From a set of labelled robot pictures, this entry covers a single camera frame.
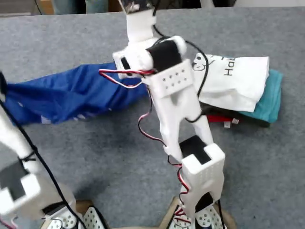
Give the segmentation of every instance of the red cloth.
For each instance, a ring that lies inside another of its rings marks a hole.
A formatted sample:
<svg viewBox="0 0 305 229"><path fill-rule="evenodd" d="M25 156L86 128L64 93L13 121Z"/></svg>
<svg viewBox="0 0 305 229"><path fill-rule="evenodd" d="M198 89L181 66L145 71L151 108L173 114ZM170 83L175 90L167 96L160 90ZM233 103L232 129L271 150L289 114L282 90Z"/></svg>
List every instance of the red cloth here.
<svg viewBox="0 0 305 229"><path fill-rule="evenodd" d="M215 115L208 115L209 123L223 123L223 122L231 122L232 118L222 117L222 116L215 116Z"/></svg>

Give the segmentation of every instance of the wooden base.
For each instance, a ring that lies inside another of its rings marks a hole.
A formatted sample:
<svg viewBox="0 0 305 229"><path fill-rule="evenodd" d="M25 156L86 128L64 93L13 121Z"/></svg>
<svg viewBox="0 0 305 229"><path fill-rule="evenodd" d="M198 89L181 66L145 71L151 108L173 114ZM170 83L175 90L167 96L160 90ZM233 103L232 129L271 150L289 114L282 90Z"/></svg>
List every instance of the wooden base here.
<svg viewBox="0 0 305 229"><path fill-rule="evenodd" d="M179 204L179 199L177 197L175 197L171 203L171 205L169 206L167 213L165 214L161 224L158 227L124 227L124 228L118 228L118 229L167 229L167 226L169 225L169 223L171 222L172 216L177 208ZM90 206L93 206L92 201L90 200L78 200L76 202L76 210L77 212L81 213L82 215L84 215L88 208ZM219 213L219 208L218 206L215 204L214 205L215 210ZM236 223L233 219L233 217L225 210L222 209L222 213L223 213L223 217L224 217L224 223L227 226L228 229L237 229ZM40 227L40 229L47 229L48 225L50 224L51 221L44 221L43 225Z"/></svg>

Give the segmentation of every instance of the pile of clothes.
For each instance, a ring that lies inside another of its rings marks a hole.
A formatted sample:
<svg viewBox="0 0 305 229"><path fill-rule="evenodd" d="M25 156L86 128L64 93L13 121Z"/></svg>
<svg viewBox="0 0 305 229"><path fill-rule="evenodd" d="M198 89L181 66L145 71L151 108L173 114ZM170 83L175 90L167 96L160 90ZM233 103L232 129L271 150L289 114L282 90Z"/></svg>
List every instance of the pile of clothes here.
<svg viewBox="0 0 305 229"><path fill-rule="evenodd" d="M209 71L199 100L210 122L249 121L269 126L277 120L283 75L269 69L268 57L226 58L207 55ZM206 62L199 53L192 63L199 90ZM128 90L99 75L114 63L84 64L74 69L22 83L6 83L0 74L5 105L21 124L55 124L121 110L147 96L146 87ZM116 73L109 74L119 80ZM119 80L137 84L140 79Z"/></svg>
<svg viewBox="0 0 305 229"><path fill-rule="evenodd" d="M209 71L199 100L210 122L252 122L268 127L278 118L283 75L269 69L269 57L226 58L207 55ZM193 61L199 90L206 61L198 53Z"/></svg>

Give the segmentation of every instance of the white cloth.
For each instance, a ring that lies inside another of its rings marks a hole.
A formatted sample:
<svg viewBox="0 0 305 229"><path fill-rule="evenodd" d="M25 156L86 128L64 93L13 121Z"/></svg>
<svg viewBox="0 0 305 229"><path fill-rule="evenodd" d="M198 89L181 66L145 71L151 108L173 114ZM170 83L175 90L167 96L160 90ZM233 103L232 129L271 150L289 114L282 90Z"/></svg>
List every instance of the white cloth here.
<svg viewBox="0 0 305 229"><path fill-rule="evenodd" d="M269 76L269 57L206 56L209 72L199 100L224 109L253 112ZM198 91L206 67L202 54L196 55L192 66Z"/></svg>

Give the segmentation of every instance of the cable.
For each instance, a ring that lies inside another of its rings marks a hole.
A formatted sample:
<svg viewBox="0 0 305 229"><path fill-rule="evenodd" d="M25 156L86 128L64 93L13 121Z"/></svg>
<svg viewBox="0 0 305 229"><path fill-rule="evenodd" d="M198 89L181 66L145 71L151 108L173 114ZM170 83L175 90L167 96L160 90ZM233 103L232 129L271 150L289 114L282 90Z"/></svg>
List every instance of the cable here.
<svg viewBox="0 0 305 229"><path fill-rule="evenodd" d="M135 85L125 85L115 79L113 79L111 76L107 75L106 73L133 73L133 74L141 74L141 75L149 75L149 74L152 74L154 73L154 70L150 70L150 71L143 71L143 70L111 70L111 69L100 69L99 70L99 74L101 76L103 76L105 79L113 82L113 83L116 83L122 87L125 87L127 89L133 89L133 88L136 88L138 86L140 86L143 82L139 82L138 84L135 84Z"/></svg>
<svg viewBox="0 0 305 229"><path fill-rule="evenodd" d="M224 226L224 217L223 217L223 212L221 210L220 199L217 201L217 203L218 203L218 207L219 207L219 216L220 216L221 224L223 225L223 229L225 229L225 226Z"/></svg>
<svg viewBox="0 0 305 229"><path fill-rule="evenodd" d="M187 186L187 184L184 182L184 180L183 180L183 178L182 178L182 176L181 176L181 173L180 173L180 170L181 170L181 169L182 169L182 167L180 167L180 168L178 169L178 171L177 171L177 176L178 176L178 179L179 179L179 181L181 182L182 186L186 189L186 191L181 192L181 193L179 194L179 200L181 201L182 205L184 205L184 202L183 202L182 199L181 199L181 195L182 195L182 194L188 194L189 191L190 191L190 189L189 189L189 187Z"/></svg>
<svg viewBox="0 0 305 229"><path fill-rule="evenodd" d="M34 0L34 2L35 2L35 4L36 4L36 7L37 7L39 13L42 15L42 12L41 12L41 10L40 10L40 8L39 8L39 6L38 6L37 0Z"/></svg>
<svg viewBox="0 0 305 229"><path fill-rule="evenodd" d="M149 116L149 114L152 112L153 110L153 99L152 99L152 96L151 96L151 91L149 90L149 88L147 88L147 92L148 92L148 95L149 95L149 99L150 99L150 107L149 107L149 111L143 115L141 115L138 119L138 128L139 128L139 131L141 132L141 134L143 134L145 137L151 139L151 140L155 140L155 141L159 141L161 142L165 147L166 147L166 144L165 142L160 139L160 138L157 138L157 137L154 137L154 136L151 136L149 135L148 133L146 133L145 131L143 131L143 129L141 128L141 121L146 118L147 116Z"/></svg>
<svg viewBox="0 0 305 229"><path fill-rule="evenodd" d="M160 2L161 0L158 0L156 5L155 5L155 8L153 10L153 13L152 15L155 16L156 15L156 12L159 8L159 5L160 5ZM164 38L169 38L169 36L165 36L157 27L156 25L153 25L153 29L156 31L157 34L159 34L161 37L164 37ZM202 88L203 88L203 85L206 81L206 78L207 78L207 75L209 73L209 61L208 61L208 58L206 57L205 53L197 46L195 45L193 42L191 41L188 41L188 40L185 40L185 43L187 43L188 45L192 46L193 48L195 48L198 52L201 53L201 55L203 56L204 60L205 60L205 64L206 64L206 69L205 69L205 73L204 73L204 76L203 76L203 80L201 81L201 84L200 84L200 87L199 87L199 90L197 92L197 97L199 98L200 97L200 94L201 94L201 91L202 91ZM188 121L189 123L195 123L197 122L200 117L203 115L202 112L200 112L200 114L194 119L194 120L189 120L189 119L186 119L186 121Z"/></svg>
<svg viewBox="0 0 305 229"><path fill-rule="evenodd" d="M18 219L18 216L15 216L13 218L11 218L10 223L15 227L18 228L18 225L15 223L15 220Z"/></svg>
<svg viewBox="0 0 305 229"><path fill-rule="evenodd" d="M175 166L175 167L181 167L181 166L182 166L181 163L179 163L179 164L173 164L172 162L170 162L170 156L169 156L169 155L167 156L167 162L168 162L169 164L171 164L172 166Z"/></svg>
<svg viewBox="0 0 305 229"><path fill-rule="evenodd" d="M3 219L0 218L0 224L6 227L7 229L16 229L15 227L10 226L7 224Z"/></svg>
<svg viewBox="0 0 305 229"><path fill-rule="evenodd" d="M29 135L26 133L26 131L23 129L23 127L18 123L18 121L15 119L15 117L11 114L11 112L6 108L6 106L4 105L3 101L0 99L0 106L3 108L4 112L6 113L6 115L11 119L11 121L16 125L16 127L19 129L19 131L22 133L22 135L24 136L24 138L26 139L26 141L29 143L31 149L33 150L33 152L35 153L36 157L40 160L40 162L42 163L42 165L44 166L44 168L46 169L46 171L48 172L59 196L61 197L63 203L65 204L66 208L71 212L71 214L73 216L76 217L76 219L83 225L83 227L85 229L86 225L84 224L84 222L81 220L81 218L72 210L72 208L70 207L68 201L66 200L66 198L64 197L61 188L59 187L53 173L51 172L50 168L48 167L47 163L44 161L44 159L42 158L42 156L40 155L40 153L37 150L37 147L33 144L32 140L30 139Z"/></svg>

